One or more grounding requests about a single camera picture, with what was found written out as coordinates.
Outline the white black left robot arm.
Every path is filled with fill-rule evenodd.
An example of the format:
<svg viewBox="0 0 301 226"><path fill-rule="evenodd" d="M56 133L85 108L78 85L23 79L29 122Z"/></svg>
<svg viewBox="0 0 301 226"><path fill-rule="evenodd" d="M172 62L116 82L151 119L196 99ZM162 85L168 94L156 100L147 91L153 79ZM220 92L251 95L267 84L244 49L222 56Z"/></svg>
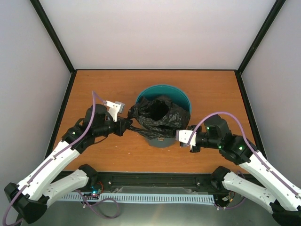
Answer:
<svg viewBox="0 0 301 226"><path fill-rule="evenodd" d="M58 181L55 178L88 147L96 144L97 137L124 134L132 120L118 116L123 108L123 103L111 101L91 106L85 117L67 130L52 153L30 175L17 184L6 185L4 193L10 206L26 223L36 222L63 196L80 188L91 190L97 186L97 171L88 164Z"/></svg>

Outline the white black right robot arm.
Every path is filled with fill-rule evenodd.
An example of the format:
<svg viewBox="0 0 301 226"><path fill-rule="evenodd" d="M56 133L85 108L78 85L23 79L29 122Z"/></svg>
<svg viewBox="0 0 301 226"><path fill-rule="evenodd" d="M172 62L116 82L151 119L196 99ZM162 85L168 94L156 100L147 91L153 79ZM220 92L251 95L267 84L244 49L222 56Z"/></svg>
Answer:
<svg viewBox="0 0 301 226"><path fill-rule="evenodd" d="M226 189L257 203L272 214L281 226L301 224L301 189L284 177L262 152L246 138L231 133L227 122L215 112L197 125L178 130L176 140L189 146L192 153L203 148L217 149L222 157L254 176L260 185L250 182L231 170L219 166L211 174L216 190Z"/></svg>

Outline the black plastic trash bag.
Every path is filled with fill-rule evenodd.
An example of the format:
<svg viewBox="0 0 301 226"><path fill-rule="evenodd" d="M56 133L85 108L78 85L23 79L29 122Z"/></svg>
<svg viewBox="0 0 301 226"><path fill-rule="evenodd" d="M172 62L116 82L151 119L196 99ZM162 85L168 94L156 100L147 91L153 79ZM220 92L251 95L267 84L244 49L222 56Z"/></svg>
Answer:
<svg viewBox="0 0 301 226"><path fill-rule="evenodd" d="M140 128L131 125L128 129L147 139L174 138L177 130L187 128L190 112L183 109L168 96L152 100L142 96L127 113L128 119L136 119Z"/></svg>

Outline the teal plastic trash bin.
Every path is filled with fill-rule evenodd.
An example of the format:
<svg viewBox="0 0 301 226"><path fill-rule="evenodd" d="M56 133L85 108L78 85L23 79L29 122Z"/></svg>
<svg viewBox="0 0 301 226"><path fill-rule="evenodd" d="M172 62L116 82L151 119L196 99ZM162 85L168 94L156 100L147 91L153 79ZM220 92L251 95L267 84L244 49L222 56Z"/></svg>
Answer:
<svg viewBox="0 0 301 226"><path fill-rule="evenodd" d="M177 87L159 84L142 91L134 106L134 118L141 125L149 146L170 147L175 143L175 131L185 129L190 121L191 103Z"/></svg>

